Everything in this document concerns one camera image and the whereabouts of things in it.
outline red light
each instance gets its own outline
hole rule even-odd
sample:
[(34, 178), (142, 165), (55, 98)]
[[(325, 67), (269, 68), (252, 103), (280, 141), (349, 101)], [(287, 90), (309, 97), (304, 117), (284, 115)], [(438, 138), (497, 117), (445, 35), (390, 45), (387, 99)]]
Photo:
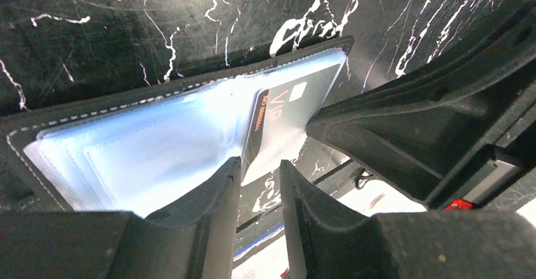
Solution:
[(453, 211), (453, 210), (457, 210), (457, 209), (468, 210), (468, 209), (473, 208), (473, 205), (474, 204), (469, 202), (469, 201), (465, 201), (463, 199), (456, 199), (451, 204), (449, 204), (445, 208), (445, 210), (446, 211)]
[(286, 269), (286, 270), (283, 272), (283, 274), (281, 274), (281, 278), (284, 278), (284, 277), (286, 276), (286, 274), (288, 274), (288, 270), (289, 270), (289, 269)]

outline blue strip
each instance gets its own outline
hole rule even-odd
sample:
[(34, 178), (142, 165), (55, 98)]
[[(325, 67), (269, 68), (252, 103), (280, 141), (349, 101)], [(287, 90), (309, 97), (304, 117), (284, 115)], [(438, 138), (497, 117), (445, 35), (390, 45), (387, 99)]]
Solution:
[(234, 256), (238, 256), (240, 255), (241, 253), (243, 253), (244, 251), (252, 248), (253, 246), (255, 246), (257, 243), (259, 243), (262, 239), (268, 237), (270, 234), (272, 234), (273, 232), (275, 232), (276, 230), (282, 228), (284, 226), (284, 223), (280, 223), (278, 226), (272, 228), (271, 230), (269, 230), (267, 233), (265, 233), (264, 235), (260, 236), (259, 238), (255, 239), (253, 242), (249, 243), (248, 245), (242, 247), (238, 252), (236, 252), (234, 254)]

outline wallet stitching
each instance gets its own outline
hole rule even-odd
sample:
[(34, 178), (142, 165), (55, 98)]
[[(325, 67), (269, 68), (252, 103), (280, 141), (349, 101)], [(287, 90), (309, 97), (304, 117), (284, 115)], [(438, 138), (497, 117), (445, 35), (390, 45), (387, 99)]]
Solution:
[[(348, 47), (350, 44), (346, 43), (346, 44), (341, 44), (341, 45), (337, 45), (337, 46), (334, 46), (334, 47), (331, 47), (329, 49), (326, 49), (326, 50), (323, 50), (323, 51), (319, 51), (317, 53), (313, 53), (309, 56), (304, 56), (302, 58), (299, 58), (299, 59), (296, 59), (294, 61), (290, 61), (288, 63), (285, 63), (283, 65), (280, 65), (280, 67), (283, 67), (283, 66), (286, 66), (286, 65), (289, 65), (289, 64), (292, 64), (296, 61), (301, 61), (301, 60), (304, 60), (304, 59), (307, 59), (307, 58), (310, 58), (312, 56), (315, 56), (317, 54), (320, 54), (320, 53), (324, 53), (328, 50), (332, 50), (332, 49), (335, 49), (335, 48), (340, 48), (340, 47)], [(246, 73), (242, 73), (241, 75), (249, 75), (249, 74), (252, 74), (252, 73), (257, 73), (257, 72), (260, 72), (260, 71), (264, 71), (266, 69), (269, 69), (269, 68), (273, 68), (274, 66), (276, 66), (275, 64), (272, 64), (272, 65), (269, 65), (269, 66), (266, 66), (266, 67), (263, 67), (263, 68), (259, 68), (257, 70), (253, 70), (253, 71), (250, 71), (250, 72), (246, 72)], [(229, 79), (234, 79), (235, 77), (237, 76), (233, 76), (233, 77), (225, 77), (225, 78), (219, 78), (217, 80), (211, 80), (211, 81), (205, 81), (205, 82), (200, 82), (200, 83), (196, 83), (196, 84), (192, 84), (192, 85), (189, 85), (187, 87), (187, 89), (194, 89), (194, 88), (197, 88), (197, 87), (200, 87), (202, 85), (206, 85), (206, 84), (209, 84), (209, 83), (214, 83), (214, 82), (218, 82), (218, 81), (223, 81), (223, 80), (229, 80)], [(82, 118), (87, 118), (89, 116), (96, 116), (96, 115), (99, 115), (99, 114), (104, 114), (104, 113), (108, 113), (110, 111), (116, 111), (118, 109), (125, 109), (125, 108), (128, 108), (128, 107), (132, 107), (132, 106), (137, 106), (139, 104), (145, 104), (147, 102), (153, 102), (153, 101), (158, 101), (158, 100), (161, 100), (161, 99), (164, 99), (165, 97), (171, 97), (171, 96), (176, 96), (177, 94), (181, 94), (183, 93), (183, 91), (180, 91), (180, 90), (176, 90), (174, 92), (168, 92), (166, 94), (164, 94), (163, 96), (162, 95), (158, 95), (156, 97), (151, 97), (151, 98), (148, 98), (148, 99), (142, 99), (142, 100), (139, 100), (137, 102), (132, 102), (132, 103), (127, 103), (127, 104), (122, 104), (122, 105), (119, 105), (119, 106), (114, 106), (114, 107), (110, 107), (108, 109), (102, 109), (102, 110), (98, 110), (98, 111), (92, 111), (92, 112), (89, 112), (89, 113), (84, 113), (84, 114), (81, 114), (81, 115), (76, 115), (76, 116), (71, 116), (69, 118), (62, 118), (62, 119), (59, 119), (59, 120), (54, 120), (54, 121), (49, 121), (48, 123), (40, 123), (38, 125), (32, 125), (31, 127), (21, 127), (21, 128), (17, 128), (16, 130), (13, 130), (12, 132), (10, 132), (7, 136), (6, 136), (6, 142), (8, 143), (9, 147), (11, 148), (11, 150), (13, 152), (15, 152), (15, 154), (18, 156), (18, 158), (22, 161), (22, 163), (30, 170), (30, 173), (33, 175), (33, 177), (35, 179), (37, 179), (37, 181), (39, 182), (39, 184), (43, 187), (43, 189), (52, 197), (52, 199), (54, 200), (54, 202), (56, 202), (56, 204), (63, 210), (65, 211), (65, 208), (63, 207), (63, 205), (56, 199), (56, 197), (52, 194), (52, 192), (46, 187), (46, 185), (43, 183), (43, 181), (39, 178), (39, 176), (34, 172), (34, 170), (32, 169), (32, 167), (26, 162), (26, 160), (23, 158), (23, 156), (18, 152), (18, 150), (16, 149), (16, 147), (11, 143), (11, 138), (16, 135), (19, 131), (21, 132), (26, 132), (28, 130), (35, 130), (35, 129), (38, 129), (40, 127), (49, 127), (49, 126), (54, 126), (54, 125), (57, 125), (58, 123), (65, 123), (65, 122), (68, 122), (68, 121), (72, 121), (72, 120), (77, 120), (77, 119), (82, 119)]]

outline scratched surface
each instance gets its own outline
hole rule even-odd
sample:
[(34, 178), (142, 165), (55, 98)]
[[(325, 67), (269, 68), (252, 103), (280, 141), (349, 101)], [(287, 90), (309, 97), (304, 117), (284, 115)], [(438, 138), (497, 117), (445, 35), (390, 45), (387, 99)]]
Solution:
[[(328, 98), (440, 56), (504, 0), (0, 0), (0, 115), (157, 86), (266, 59), (309, 38), (356, 42)], [(312, 140), (309, 179), (344, 161)], [(273, 173), (243, 189), (242, 224), (280, 202)]]
[(483, 209), (487, 211), (516, 211), (534, 199), (536, 199), (536, 169), (529, 171), (491, 200)]

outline white surface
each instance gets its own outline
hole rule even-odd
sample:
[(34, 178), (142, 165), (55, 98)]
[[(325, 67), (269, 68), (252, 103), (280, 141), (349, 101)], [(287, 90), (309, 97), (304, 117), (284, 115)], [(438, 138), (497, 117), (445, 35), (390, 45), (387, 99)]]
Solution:
[(536, 228), (536, 199), (518, 209), (517, 213), (525, 217)]
[[(339, 199), (349, 208), (372, 216), (376, 213), (422, 212), (426, 209), (385, 182), (372, 180), (362, 190), (351, 190)], [(233, 270), (232, 279), (280, 279), (288, 268), (286, 239), (280, 237)]]

